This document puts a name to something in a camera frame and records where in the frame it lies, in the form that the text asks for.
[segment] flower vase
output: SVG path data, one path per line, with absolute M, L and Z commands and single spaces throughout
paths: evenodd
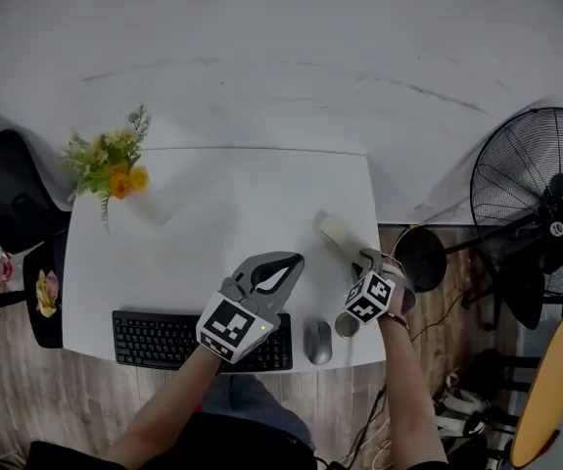
M 133 214 L 148 226 L 159 228 L 170 219 L 152 185 L 143 192 L 130 192 L 126 201 Z

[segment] electric fan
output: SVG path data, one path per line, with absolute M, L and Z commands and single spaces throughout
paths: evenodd
M 542 304 L 563 305 L 563 108 L 529 110 L 493 133 L 473 168 L 470 207 L 478 238 L 445 249 L 416 228 L 400 238 L 396 258 L 423 292 L 444 278 L 446 255 L 483 245 L 475 253 L 498 295 L 489 330 L 497 298 L 535 328 Z

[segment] blue jeans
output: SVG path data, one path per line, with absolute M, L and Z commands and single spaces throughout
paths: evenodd
M 314 449 L 307 425 L 283 407 L 255 376 L 217 376 L 201 401 L 203 412 L 250 419 L 292 434 Z

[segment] fan grille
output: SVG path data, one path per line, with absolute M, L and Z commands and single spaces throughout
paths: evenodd
M 528 215 L 540 219 L 546 215 L 550 208 L 543 192 L 558 173 L 563 173 L 563 108 L 530 110 L 514 117 L 482 149 L 470 181 L 471 211 L 497 265 L 537 237 L 487 239 L 488 233 Z M 563 265 L 545 276 L 545 291 L 563 294 Z

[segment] computer mouse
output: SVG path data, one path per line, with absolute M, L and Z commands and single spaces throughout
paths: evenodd
M 312 364 L 322 365 L 331 360 L 331 326 L 324 320 L 312 320 L 305 328 L 305 355 Z

